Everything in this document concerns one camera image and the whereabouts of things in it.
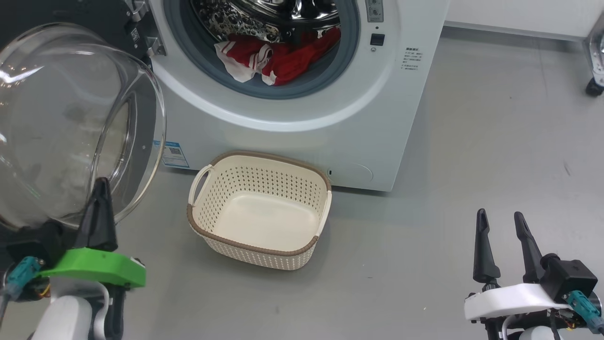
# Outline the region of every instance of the laundry basket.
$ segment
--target laundry basket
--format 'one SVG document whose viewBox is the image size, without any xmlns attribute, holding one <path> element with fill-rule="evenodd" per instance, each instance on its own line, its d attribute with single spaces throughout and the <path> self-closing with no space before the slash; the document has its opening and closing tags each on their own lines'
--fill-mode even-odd
<svg viewBox="0 0 604 340">
<path fill-rule="evenodd" d="M 331 201 L 327 177 L 312 166 L 235 151 L 199 171 L 189 192 L 187 217 L 193 230 L 222 255 L 295 270 L 312 256 Z"/>
</svg>

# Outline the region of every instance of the door hinge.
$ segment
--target door hinge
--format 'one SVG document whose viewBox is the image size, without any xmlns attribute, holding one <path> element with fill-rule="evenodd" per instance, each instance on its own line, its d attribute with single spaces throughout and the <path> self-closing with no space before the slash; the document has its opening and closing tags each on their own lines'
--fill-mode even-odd
<svg viewBox="0 0 604 340">
<path fill-rule="evenodd" d="M 126 24 L 126 33 L 132 39 L 136 57 L 143 59 L 157 54 L 165 56 L 164 43 L 159 35 L 149 0 L 124 0 L 130 8 L 126 15 L 130 18 Z"/>
</svg>

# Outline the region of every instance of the basket handle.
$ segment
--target basket handle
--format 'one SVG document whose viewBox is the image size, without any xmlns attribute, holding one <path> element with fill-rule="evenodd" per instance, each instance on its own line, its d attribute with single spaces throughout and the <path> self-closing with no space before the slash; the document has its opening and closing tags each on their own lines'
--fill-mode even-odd
<svg viewBox="0 0 604 340">
<path fill-rule="evenodd" d="M 195 179 L 193 180 L 193 184 L 191 184 L 191 189 L 189 190 L 188 203 L 190 205 L 195 206 L 197 204 L 197 201 L 199 200 L 199 197 L 195 197 L 195 198 L 193 197 L 193 196 L 195 196 L 195 192 L 197 191 L 197 185 L 199 184 L 199 181 L 201 181 L 201 178 L 205 174 L 208 174 L 208 178 L 205 179 L 204 185 L 201 187 L 201 190 L 199 191 L 199 195 L 201 196 L 201 193 L 204 191 L 205 186 L 208 184 L 210 176 L 212 176 L 212 172 L 214 172 L 214 166 L 207 165 L 206 167 L 204 167 L 197 173 L 197 176 L 195 176 Z"/>
</svg>

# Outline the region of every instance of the laundry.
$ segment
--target laundry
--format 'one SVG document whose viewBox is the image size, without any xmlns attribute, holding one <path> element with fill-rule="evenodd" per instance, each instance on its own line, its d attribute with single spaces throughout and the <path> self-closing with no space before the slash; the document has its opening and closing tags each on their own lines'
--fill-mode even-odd
<svg viewBox="0 0 604 340">
<path fill-rule="evenodd" d="M 256 73 L 267 85 L 284 85 L 306 72 L 340 39 L 340 30 L 331 28 L 320 38 L 305 37 L 301 47 L 289 43 L 271 44 L 254 36 L 229 35 L 228 41 L 214 45 L 226 71 L 237 81 L 247 82 Z"/>
</svg>

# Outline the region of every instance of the blue and white label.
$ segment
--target blue and white label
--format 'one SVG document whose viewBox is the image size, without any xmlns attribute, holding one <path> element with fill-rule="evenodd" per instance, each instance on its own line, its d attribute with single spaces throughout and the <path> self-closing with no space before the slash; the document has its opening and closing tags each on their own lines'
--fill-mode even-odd
<svg viewBox="0 0 604 340">
<path fill-rule="evenodd" d="M 159 141 L 154 140 L 153 144 L 159 146 Z M 181 145 L 175 142 L 166 142 L 164 146 L 164 154 L 161 157 L 165 166 L 174 166 L 176 168 L 189 168 L 187 159 L 182 152 Z"/>
</svg>

